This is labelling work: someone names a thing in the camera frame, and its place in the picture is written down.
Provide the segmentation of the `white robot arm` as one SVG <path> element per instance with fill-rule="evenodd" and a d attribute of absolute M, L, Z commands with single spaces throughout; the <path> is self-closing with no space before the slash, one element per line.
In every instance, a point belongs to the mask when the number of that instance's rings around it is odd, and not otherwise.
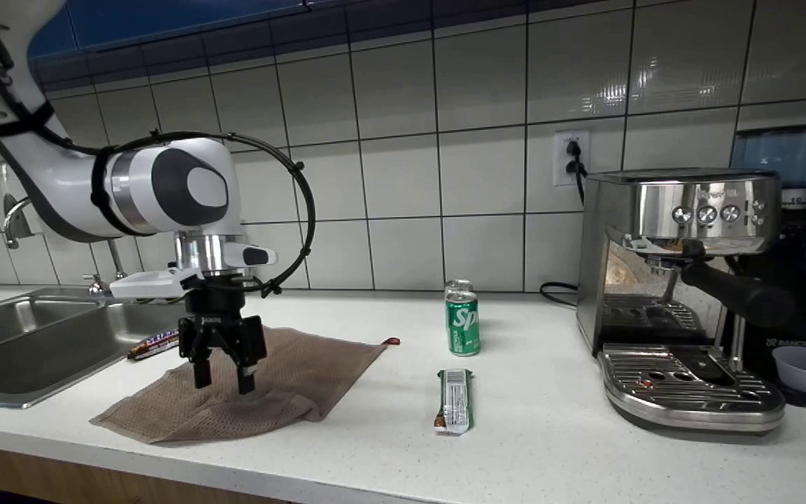
<path fill-rule="evenodd" d="M 0 0 L 0 154 L 39 220 L 61 238 L 96 243 L 121 236 L 176 236 L 179 263 L 128 276 L 110 291 L 183 298 L 179 354 L 196 388 L 211 383 L 211 351 L 239 368 L 239 393 L 256 389 L 267 355 L 263 325 L 242 318 L 244 278 L 263 257 L 242 228 L 229 152 L 204 134 L 159 134 L 131 147 L 78 147 L 29 67 L 36 31 L 64 0 Z"/>

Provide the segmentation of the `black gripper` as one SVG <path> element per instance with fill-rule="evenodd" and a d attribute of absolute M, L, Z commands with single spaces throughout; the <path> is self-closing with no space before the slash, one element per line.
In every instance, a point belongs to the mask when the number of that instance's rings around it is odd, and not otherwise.
<path fill-rule="evenodd" d="M 222 347 L 239 365 L 239 395 L 256 393 L 256 365 L 267 355 L 258 318 L 244 318 L 244 284 L 239 278 L 194 281 L 179 319 L 179 355 L 194 362 L 196 389 L 212 383 L 211 351 Z"/>

